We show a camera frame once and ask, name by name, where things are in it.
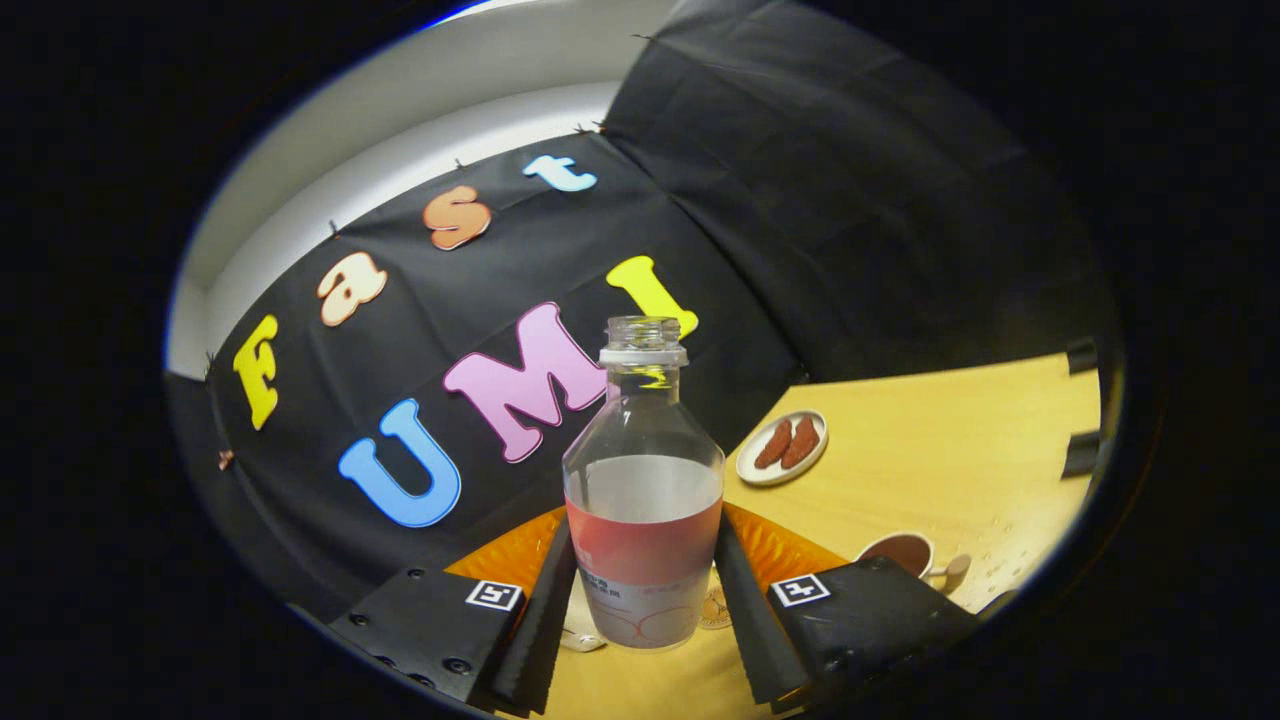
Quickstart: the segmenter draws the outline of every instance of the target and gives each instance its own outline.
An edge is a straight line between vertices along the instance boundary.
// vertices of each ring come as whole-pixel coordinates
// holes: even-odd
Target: screw
[[[457,675],[466,675],[471,671],[471,664],[461,657],[451,657],[444,661],[444,669]]]

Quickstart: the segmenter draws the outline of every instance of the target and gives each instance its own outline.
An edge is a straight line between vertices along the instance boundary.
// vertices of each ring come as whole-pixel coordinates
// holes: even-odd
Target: blue letter
[[[572,164],[572,158],[552,158],[550,155],[539,155],[532,163],[525,167],[525,174],[531,176],[536,173],[541,176],[548,184],[562,192],[577,192],[595,184],[595,176],[591,173],[575,176],[568,172],[566,168]]]
[[[417,402],[412,398],[397,402],[378,427],[384,436],[398,437],[404,443],[431,477],[431,487],[419,496],[404,492],[374,456],[378,446],[369,438],[357,441],[342,454],[338,471],[360,486],[379,510],[401,525],[425,528],[439,523],[458,503],[462,479],[453,460],[419,421]]]

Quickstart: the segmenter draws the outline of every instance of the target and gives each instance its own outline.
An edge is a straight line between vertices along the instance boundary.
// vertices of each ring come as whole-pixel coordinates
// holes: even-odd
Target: glass bottle
[[[698,626],[724,452],[680,404],[678,320],[611,318],[608,337],[608,395],[564,452],[564,506],[596,629],[659,652]]]

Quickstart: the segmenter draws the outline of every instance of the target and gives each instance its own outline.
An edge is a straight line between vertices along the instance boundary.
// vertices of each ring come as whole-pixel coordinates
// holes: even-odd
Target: pink letter
[[[543,433],[516,421],[520,410],[552,427],[561,424],[552,389],[554,377],[564,388],[564,406],[582,410],[604,395],[607,375],[573,342],[559,322],[559,305],[543,302],[516,323],[524,370],[472,352],[444,374],[444,389],[461,392],[502,438],[507,462],[520,462],[543,443]]]

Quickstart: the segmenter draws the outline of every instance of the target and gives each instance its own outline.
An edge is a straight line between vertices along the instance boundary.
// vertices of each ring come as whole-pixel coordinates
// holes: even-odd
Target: black fabric
[[[982,365],[1110,337],[1083,225],[1051,178],[936,74],[818,10],[682,4],[604,126],[447,173],[340,228],[253,302],[215,356],[221,443],[237,454],[252,512],[323,585],[284,583],[308,611],[362,597],[407,565],[442,568],[563,502],[561,454],[599,405],[564,411],[556,428],[522,419],[544,441],[508,464],[442,378],[468,352],[521,366],[515,323],[547,301],[594,356],[605,320],[639,311],[604,281],[627,258],[652,256],[699,315],[684,341],[682,397],[726,451],[796,382]],[[524,176],[543,154],[573,158],[573,172],[598,183],[561,192]],[[477,190],[493,220],[442,252],[422,209],[458,184]],[[388,284],[326,327],[316,286],[355,251]],[[266,314],[280,328],[270,341],[280,400],[255,430],[232,357]],[[407,492],[426,491],[428,474],[378,430],[410,397],[462,477],[452,512],[417,529],[337,470],[371,438]]]
[[[1043,168],[940,76],[819,10],[681,4],[604,126],[814,380],[1111,337],[1084,225]]]
[[[218,451],[225,446],[205,383],[165,373],[164,384],[187,478],[230,550],[283,601],[305,601],[324,623],[344,612],[358,597],[335,592],[330,582],[302,566],[284,544],[288,538],[280,528],[268,525],[268,515],[246,492],[250,486],[234,462],[225,471],[218,469]]]
[[[561,192],[522,176],[541,154],[573,158],[575,172],[598,177],[595,187]],[[457,184],[476,188],[493,220],[484,234],[443,252],[430,243],[422,208]],[[344,323],[326,327],[316,286],[356,251],[387,270],[388,283]],[[682,401],[732,450],[803,369],[716,245],[602,137],[570,136],[497,155],[390,200],[340,228],[253,302],[214,359],[210,382],[259,511],[334,593],[358,598],[398,568],[443,568],[562,505],[561,455],[599,404],[566,410],[554,428],[522,418],[543,432],[543,445],[508,464],[484,416],[465,396],[447,392],[442,378],[474,351],[522,366],[515,324],[547,301],[559,305],[561,322],[594,357],[607,319],[639,313],[625,291],[604,281],[635,255],[653,258],[664,287],[698,314],[698,328],[684,340],[690,366],[681,374]],[[279,401],[255,430],[232,357],[266,314],[279,323],[270,341],[278,370],[269,382]],[[458,505],[428,528],[396,524],[337,469],[342,454],[367,437],[406,491],[428,489],[429,477],[407,448],[378,430],[383,414],[406,397],[419,402],[420,421],[462,477]]]

